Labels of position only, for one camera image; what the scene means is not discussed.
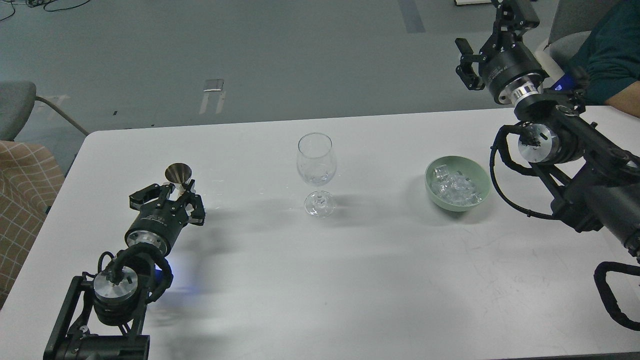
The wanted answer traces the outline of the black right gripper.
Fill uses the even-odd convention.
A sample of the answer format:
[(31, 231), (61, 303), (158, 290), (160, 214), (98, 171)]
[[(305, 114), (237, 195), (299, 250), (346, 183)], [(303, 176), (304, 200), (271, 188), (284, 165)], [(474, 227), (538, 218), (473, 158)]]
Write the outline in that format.
[[(525, 46), (523, 36), (537, 28), (540, 19), (530, 0), (492, 0), (496, 9), (490, 43), (476, 54), (466, 38), (456, 38), (461, 57), (455, 72), (469, 91), (487, 89), (493, 101), (517, 105), (542, 93), (549, 75)], [(480, 64), (480, 76), (473, 64)]]

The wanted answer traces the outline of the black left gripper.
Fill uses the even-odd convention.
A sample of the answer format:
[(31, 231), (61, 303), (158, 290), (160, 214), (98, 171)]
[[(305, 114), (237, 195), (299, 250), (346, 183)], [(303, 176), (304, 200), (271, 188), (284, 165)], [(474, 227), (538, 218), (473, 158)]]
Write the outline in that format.
[(203, 226), (206, 211), (201, 196), (195, 192), (195, 180), (183, 186), (177, 201), (170, 200), (173, 184), (153, 183), (129, 196), (130, 209), (138, 215), (125, 233), (128, 248), (151, 244), (163, 256), (169, 255), (182, 229), (188, 224)]

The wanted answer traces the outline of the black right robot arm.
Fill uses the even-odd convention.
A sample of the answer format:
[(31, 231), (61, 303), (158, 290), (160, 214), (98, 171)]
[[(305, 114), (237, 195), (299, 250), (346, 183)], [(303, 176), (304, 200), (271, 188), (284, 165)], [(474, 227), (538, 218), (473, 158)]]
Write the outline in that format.
[[(457, 75), (471, 91), (488, 89), (494, 102), (512, 105), (518, 122), (503, 125), (491, 146), (489, 173), (497, 194), (528, 217), (560, 221), (577, 232), (603, 227), (639, 257), (639, 157), (615, 145), (580, 115), (581, 88), (544, 89), (548, 73), (522, 37), (540, 21), (528, 0), (494, 0), (493, 32), (476, 54), (465, 38)], [(509, 169), (539, 178), (553, 196), (551, 214), (512, 202), (502, 192), (496, 154)]]

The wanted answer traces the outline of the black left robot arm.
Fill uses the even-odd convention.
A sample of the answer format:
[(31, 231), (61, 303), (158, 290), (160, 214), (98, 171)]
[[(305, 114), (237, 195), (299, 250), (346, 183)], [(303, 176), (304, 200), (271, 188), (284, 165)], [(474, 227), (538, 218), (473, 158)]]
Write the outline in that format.
[(125, 233), (126, 248), (105, 251), (96, 273), (74, 276), (43, 352), (44, 360), (146, 360), (147, 306), (174, 280), (167, 255), (189, 224), (206, 212), (195, 180), (171, 179), (129, 196), (138, 212)]

